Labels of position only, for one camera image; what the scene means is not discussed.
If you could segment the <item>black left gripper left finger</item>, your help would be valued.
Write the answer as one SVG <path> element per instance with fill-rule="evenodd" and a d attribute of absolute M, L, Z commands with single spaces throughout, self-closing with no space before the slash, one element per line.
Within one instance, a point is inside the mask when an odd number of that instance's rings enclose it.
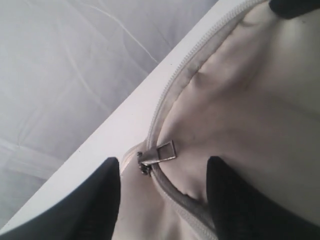
<path fill-rule="evenodd" d="M 119 214 L 119 161 L 107 158 L 82 184 L 2 240 L 110 240 Z"/>

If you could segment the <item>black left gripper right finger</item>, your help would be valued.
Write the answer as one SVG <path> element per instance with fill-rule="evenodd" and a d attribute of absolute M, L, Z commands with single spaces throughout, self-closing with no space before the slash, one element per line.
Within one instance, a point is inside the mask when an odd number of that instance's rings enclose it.
<path fill-rule="evenodd" d="M 208 159 L 208 208 L 220 240 L 318 240 L 320 228 L 271 201 L 220 157 Z"/>

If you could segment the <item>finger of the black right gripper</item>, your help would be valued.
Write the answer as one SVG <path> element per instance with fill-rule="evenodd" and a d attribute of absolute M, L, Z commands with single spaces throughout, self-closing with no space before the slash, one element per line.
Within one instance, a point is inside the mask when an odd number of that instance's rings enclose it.
<path fill-rule="evenodd" d="M 286 20 L 320 8 L 320 0 L 270 0 L 268 4 L 272 12 Z"/>

